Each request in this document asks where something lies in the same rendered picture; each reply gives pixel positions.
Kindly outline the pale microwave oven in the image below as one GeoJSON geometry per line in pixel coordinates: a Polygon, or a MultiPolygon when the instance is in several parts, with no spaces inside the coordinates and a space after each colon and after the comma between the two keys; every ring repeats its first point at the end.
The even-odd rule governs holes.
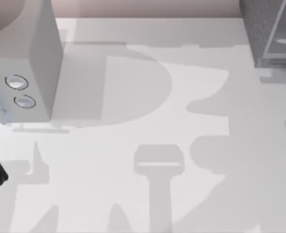
{"type": "Polygon", "coordinates": [[[0,123],[48,122],[51,119],[63,46],[51,0],[0,0],[0,123]],[[24,90],[7,86],[5,77],[28,80],[24,90]],[[28,95],[31,109],[14,97],[28,95]]]}

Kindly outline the smaller round microwave knob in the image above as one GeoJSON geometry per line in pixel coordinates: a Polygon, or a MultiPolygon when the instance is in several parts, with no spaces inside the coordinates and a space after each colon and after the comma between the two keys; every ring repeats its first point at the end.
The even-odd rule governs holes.
{"type": "Polygon", "coordinates": [[[34,98],[28,95],[14,97],[14,103],[18,107],[24,108],[24,109],[31,109],[36,105],[36,101],[34,100],[34,98]]]}

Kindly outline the grey cabinet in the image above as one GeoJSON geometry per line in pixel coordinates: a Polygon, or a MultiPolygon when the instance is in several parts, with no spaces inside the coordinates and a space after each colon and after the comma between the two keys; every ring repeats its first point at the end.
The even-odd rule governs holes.
{"type": "Polygon", "coordinates": [[[239,0],[254,66],[286,68],[286,0],[239,0]]]}

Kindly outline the larger round microwave knob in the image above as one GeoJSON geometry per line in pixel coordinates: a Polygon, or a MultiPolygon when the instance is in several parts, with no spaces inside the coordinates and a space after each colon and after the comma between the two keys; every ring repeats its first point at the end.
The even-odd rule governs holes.
{"type": "Polygon", "coordinates": [[[24,90],[29,86],[28,80],[17,74],[5,77],[5,83],[14,90],[24,90]]]}

